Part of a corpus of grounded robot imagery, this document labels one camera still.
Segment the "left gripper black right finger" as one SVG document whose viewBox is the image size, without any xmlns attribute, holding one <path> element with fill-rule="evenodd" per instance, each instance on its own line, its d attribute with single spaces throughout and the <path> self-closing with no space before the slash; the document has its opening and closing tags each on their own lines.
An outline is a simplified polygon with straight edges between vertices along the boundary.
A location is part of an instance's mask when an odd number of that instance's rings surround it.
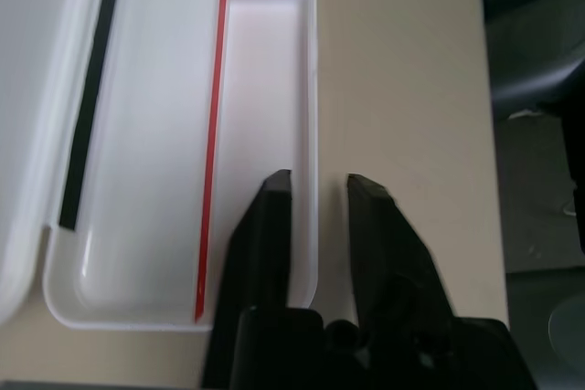
<svg viewBox="0 0 585 390">
<path fill-rule="evenodd" d="M 451 304 L 430 251 L 387 189 L 349 174 L 350 268 L 360 329 L 447 332 Z"/>
</svg>

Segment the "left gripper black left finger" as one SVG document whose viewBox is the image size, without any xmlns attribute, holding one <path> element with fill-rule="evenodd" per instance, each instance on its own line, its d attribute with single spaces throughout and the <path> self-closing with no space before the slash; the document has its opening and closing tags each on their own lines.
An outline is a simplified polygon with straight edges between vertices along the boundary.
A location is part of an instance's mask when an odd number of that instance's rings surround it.
<svg viewBox="0 0 585 390">
<path fill-rule="evenodd" d="M 241 313 L 252 307 L 287 306 L 292 200 L 291 172 L 271 174 L 230 237 L 202 369 L 204 389 L 229 388 Z"/>
</svg>

